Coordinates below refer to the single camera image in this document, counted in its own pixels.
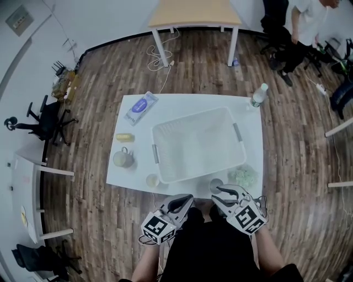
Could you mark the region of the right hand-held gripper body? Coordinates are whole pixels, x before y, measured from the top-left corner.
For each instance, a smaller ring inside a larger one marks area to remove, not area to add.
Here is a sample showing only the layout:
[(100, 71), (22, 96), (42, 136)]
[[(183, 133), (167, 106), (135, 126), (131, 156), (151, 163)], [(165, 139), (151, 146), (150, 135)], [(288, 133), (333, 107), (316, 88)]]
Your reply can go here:
[(267, 219), (260, 204), (252, 196), (245, 196), (228, 209), (227, 222), (238, 231), (251, 236), (267, 224)]

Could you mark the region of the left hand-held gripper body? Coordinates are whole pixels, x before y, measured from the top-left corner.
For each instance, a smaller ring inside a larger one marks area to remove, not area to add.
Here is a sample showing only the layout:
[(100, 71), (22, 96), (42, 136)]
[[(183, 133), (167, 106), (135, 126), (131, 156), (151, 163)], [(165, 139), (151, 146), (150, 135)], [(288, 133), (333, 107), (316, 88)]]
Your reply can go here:
[(157, 209), (149, 212), (141, 225), (141, 231), (144, 236), (153, 243), (161, 245), (172, 239), (177, 231), (177, 215), (171, 211)]

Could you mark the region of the grey cup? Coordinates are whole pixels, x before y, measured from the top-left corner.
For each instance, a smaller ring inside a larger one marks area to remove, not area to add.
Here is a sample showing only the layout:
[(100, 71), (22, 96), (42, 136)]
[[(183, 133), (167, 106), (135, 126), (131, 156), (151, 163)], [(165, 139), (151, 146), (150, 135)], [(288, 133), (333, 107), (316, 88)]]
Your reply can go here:
[(210, 189), (211, 193), (213, 193), (213, 194), (221, 193), (219, 186), (223, 186), (223, 181), (218, 178), (212, 179), (209, 184), (209, 189)]

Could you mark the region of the white plastic basket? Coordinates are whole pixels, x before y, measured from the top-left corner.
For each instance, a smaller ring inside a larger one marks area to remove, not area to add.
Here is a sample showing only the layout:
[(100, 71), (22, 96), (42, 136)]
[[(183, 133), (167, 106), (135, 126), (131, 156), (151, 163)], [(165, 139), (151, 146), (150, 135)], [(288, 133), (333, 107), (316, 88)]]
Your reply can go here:
[(227, 107), (157, 124), (151, 134), (159, 179), (165, 184), (228, 170), (247, 160), (242, 135)]

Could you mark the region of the grey mug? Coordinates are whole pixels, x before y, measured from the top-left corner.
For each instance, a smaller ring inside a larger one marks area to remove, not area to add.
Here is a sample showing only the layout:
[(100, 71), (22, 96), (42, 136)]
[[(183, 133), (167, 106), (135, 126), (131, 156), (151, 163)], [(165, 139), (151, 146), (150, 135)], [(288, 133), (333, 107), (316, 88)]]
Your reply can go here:
[(133, 152), (129, 151), (127, 147), (122, 147), (113, 156), (113, 163), (117, 167), (129, 168), (134, 164), (135, 160)]

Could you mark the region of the person's left forearm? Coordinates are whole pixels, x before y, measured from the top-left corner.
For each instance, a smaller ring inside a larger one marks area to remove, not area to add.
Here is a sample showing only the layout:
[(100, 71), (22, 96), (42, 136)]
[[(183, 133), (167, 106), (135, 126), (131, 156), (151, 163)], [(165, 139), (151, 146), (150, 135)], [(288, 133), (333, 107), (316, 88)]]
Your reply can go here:
[(132, 282), (157, 282), (160, 245), (146, 246), (133, 271)]

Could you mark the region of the person's right forearm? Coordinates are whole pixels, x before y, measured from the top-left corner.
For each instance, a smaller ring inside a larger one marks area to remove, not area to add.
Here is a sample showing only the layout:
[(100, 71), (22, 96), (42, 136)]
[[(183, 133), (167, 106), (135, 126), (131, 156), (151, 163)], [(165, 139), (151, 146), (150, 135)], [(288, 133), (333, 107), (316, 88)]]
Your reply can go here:
[(260, 269), (267, 276), (272, 276), (285, 266), (284, 259), (275, 246), (266, 226), (255, 233)]

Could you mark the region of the green crumpled cloth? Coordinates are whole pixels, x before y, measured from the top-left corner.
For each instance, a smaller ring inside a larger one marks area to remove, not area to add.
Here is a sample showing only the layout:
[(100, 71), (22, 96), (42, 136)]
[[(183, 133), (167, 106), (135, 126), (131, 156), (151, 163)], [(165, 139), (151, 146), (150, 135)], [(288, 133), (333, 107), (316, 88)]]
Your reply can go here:
[(258, 173), (250, 165), (243, 164), (228, 172), (228, 180), (243, 188), (251, 188), (258, 181)]

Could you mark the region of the person's black clothing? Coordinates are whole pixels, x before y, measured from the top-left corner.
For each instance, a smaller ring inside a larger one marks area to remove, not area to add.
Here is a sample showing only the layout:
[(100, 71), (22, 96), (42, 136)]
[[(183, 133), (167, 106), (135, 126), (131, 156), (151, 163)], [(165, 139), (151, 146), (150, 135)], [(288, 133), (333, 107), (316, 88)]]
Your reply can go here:
[(230, 225), (216, 205), (209, 215), (206, 222), (200, 209), (189, 209), (157, 282), (304, 282), (295, 264), (267, 276), (254, 259), (250, 237)]

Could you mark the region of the yellow sponge bar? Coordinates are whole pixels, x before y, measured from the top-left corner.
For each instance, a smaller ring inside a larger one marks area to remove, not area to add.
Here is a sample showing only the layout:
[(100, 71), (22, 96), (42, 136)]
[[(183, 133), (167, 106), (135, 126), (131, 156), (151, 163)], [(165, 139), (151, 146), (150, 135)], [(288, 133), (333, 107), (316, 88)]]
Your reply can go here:
[(131, 133), (118, 133), (115, 135), (115, 138), (121, 143), (132, 143), (135, 140), (135, 136)]

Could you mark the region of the clear water bottle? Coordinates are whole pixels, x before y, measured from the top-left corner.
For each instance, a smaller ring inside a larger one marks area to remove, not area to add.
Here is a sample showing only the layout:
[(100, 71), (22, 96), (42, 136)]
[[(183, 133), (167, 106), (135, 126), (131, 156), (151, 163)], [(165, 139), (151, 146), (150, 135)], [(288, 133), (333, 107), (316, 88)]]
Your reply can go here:
[(268, 85), (266, 83), (262, 83), (260, 88), (258, 88), (252, 98), (250, 99), (250, 105), (254, 108), (259, 107), (268, 96)]

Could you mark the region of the wet wipes packet purple label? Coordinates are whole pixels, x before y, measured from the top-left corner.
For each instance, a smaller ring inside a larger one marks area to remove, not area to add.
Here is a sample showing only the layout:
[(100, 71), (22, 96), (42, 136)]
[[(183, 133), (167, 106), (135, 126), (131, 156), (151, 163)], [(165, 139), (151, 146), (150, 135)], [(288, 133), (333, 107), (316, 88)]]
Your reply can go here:
[(146, 92), (135, 104), (127, 111), (124, 119), (135, 126), (144, 115), (158, 102), (156, 95), (150, 91)]

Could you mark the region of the black office chair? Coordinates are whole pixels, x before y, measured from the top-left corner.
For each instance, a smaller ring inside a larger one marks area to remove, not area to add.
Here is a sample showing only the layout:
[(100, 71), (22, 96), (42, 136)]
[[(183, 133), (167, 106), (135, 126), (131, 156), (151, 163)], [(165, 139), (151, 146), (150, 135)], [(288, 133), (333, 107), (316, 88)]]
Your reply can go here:
[(353, 41), (351, 38), (346, 39), (346, 52), (344, 58), (335, 59), (336, 62), (331, 69), (336, 74), (345, 76), (353, 75)]
[(70, 257), (65, 248), (66, 239), (62, 240), (61, 245), (56, 246), (54, 251), (49, 246), (40, 246), (39, 248), (30, 248), (21, 244), (16, 245), (12, 250), (15, 261), (18, 266), (29, 272), (53, 272), (53, 279), (47, 278), (48, 282), (69, 282), (67, 268), (73, 269), (81, 275), (82, 271), (72, 262), (81, 260), (81, 257)]
[(33, 103), (31, 102), (26, 116), (32, 116), (38, 124), (25, 124), (18, 123), (16, 117), (10, 117), (4, 121), (4, 125), (9, 131), (14, 131), (16, 129), (24, 129), (29, 130), (29, 134), (36, 135), (42, 141), (52, 140), (52, 144), (57, 146), (57, 136), (60, 135), (63, 142), (70, 146), (71, 144), (66, 141), (63, 128), (70, 123), (78, 123), (79, 120), (73, 118), (69, 121), (64, 121), (65, 114), (70, 113), (71, 110), (65, 109), (61, 118), (58, 117), (58, 113), (60, 110), (60, 102), (56, 101), (51, 104), (47, 104), (48, 95), (44, 96), (41, 108), (40, 108), (40, 116), (36, 115), (32, 110)]
[(310, 64), (314, 65), (314, 67), (316, 68), (317, 72), (318, 72), (318, 78), (322, 77), (322, 72), (321, 72), (321, 67), (322, 64), (328, 64), (328, 63), (332, 63), (334, 62), (334, 54), (336, 52), (336, 49), (329, 43), (329, 42), (325, 42), (326, 45), (323, 46), (321, 43), (317, 43), (317, 44), (321, 44), (325, 50), (326, 50), (326, 54), (321, 54), (320, 52), (318, 52), (316, 50), (316, 47), (311, 47), (306, 55), (306, 58), (308, 59), (308, 63), (304, 66), (304, 70), (307, 70), (307, 68), (309, 67)]
[(264, 55), (265, 51), (271, 47), (279, 51), (288, 42), (285, 28), (288, 0), (263, 0), (263, 4), (265, 15), (260, 22), (263, 32), (268, 36), (269, 43), (260, 50), (261, 55)]

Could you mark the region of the wooden table white legs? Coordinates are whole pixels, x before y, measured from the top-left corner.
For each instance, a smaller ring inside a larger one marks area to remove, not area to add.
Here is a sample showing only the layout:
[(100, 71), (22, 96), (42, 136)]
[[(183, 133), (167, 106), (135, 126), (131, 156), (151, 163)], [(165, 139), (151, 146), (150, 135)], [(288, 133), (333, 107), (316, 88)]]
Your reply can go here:
[(159, 0), (149, 21), (163, 66), (168, 67), (164, 48), (158, 31), (177, 27), (219, 26), (231, 28), (227, 66), (233, 65), (238, 37), (242, 22), (230, 0)]

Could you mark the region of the grey wall panel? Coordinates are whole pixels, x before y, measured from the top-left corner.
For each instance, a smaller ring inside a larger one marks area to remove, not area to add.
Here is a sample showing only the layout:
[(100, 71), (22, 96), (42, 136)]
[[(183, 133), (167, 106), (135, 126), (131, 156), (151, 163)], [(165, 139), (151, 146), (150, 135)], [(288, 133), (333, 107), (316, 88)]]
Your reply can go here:
[(23, 32), (34, 21), (32, 15), (29, 13), (24, 5), (20, 5), (7, 19), (6, 24), (17, 35), (21, 36)]

